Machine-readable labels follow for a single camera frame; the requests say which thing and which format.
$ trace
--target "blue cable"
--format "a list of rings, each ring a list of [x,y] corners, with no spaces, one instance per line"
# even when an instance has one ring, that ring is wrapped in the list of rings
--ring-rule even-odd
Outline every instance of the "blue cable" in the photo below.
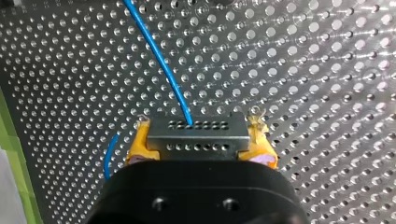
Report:
[[[105,155],[105,161],[103,163],[105,180],[108,180],[110,178],[110,171],[108,170],[108,165],[110,164],[111,156],[113,155],[114,147],[117,144],[117,141],[119,141],[119,137],[120,136],[117,133],[114,134],[113,138],[110,141],[110,144],[108,144],[107,152]]]
[[[140,32],[142,33],[143,37],[145,37],[146,41],[148,42],[149,46],[151,47],[151,50],[157,59],[158,63],[160,63],[161,68],[165,72],[166,77],[169,80],[169,83],[171,85],[171,88],[173,92],[175,93],[175,96],[180,103],[181,110],[183,111],[184,118],[186,118],[186,121],[189,125],[192,125],[192,118],[190,114],[189,107],[187,106],[186,102],[184,101],[184,97],[180,92],[180,89],[177,86],[177,82],[175,80],[175,77],[172,73],[172,70],[169,68],[169,66],[166,64],[165,59],[163,55],[161,54],[160,49],[158,49],[157,45],[154,42],[154,39],[152,38],[149,30],[146,28],[146,24],[143,22],[142,18],[139,15],[139,12],[137,11],[136,7],[132,3],[131,0],[123,0],[125,6],[128,8],[129,12],[131,13],[132,18],[134,18],[134,21],[136,22],[137,27],[140,29]]]

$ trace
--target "hole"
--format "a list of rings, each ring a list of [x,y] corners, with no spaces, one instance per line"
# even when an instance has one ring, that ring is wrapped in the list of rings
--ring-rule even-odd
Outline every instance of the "hole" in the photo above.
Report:
[[[209,149],[210,149],[210,145],[209,144],[204,145],[204,150],[208,151]]]
[[[161,11],[161,10],[163,10],[163,5],[158,2],[158,3],[155,4],[154,8],[157,11]]]
[[[220,150],[220,146],[215,144],[215,145],[213,145],[212,149],[215,151]]]
[[[254,16],[254,11],[251,8],[248,8],[245,12],[245,16],[247,17],[247,19],[251,19]]]
[[[140,6],[139,11],[140,11],[140,13],[142,13],[142,14],[146,14],[146,12],[147,12],[148,10],[146,9],[145,6]]]
[[[239,202],[235,199],[226,199],[223,201],[223,207],[228,212],[234,212],[239,210]]]
[[[177,8],[177,7],[178,7],[178,1],[175,1],[175,0],[172,1],[172,2],[171,2],[171,7],[172,7],[172,8]]]
[[[166,203],[166,200],[164,198],[156,198],[152,202],[152,208],[156,210],[157,212],[161,212],[164,209],[166,209],[168,204]]]

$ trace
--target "metal surface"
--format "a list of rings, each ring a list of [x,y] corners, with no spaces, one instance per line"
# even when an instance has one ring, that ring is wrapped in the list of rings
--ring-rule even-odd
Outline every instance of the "metal surface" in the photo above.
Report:
[[[237,158],[248,149],[248,127],[242,113],[221,117],[195,117],[187,125],[181,117],[153,118],[148,149],[160,152],[162,160],[221,160]]]
[[[280,171],[312,223],[394,223],[394,1],[139,1],[191,112],[266,109]],[[180,114],[122,2],[0,12],[1,87],[45,223],[80,223],[121,131]]]

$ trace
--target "screw hole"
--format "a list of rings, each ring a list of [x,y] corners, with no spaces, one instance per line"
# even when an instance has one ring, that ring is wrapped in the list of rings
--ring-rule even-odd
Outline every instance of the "screw hole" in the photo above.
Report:
[[[208,151],[209,149],[210,149],[210,145],[209,144],[204,145],[204,150]]]
[[[164,209],[167,208],[166,200],[164,198],[154,199],[154,201],[152,202],[152,208],[157,212],[163,211]]]
[[[239,202],[235,199],[226,199],[223,201],[223,207],[228,212],[239,210]]]
[[[201,150],[201,145],[196,144],[196,145],[194,146],[194,149],[197,150],[197,151]]]

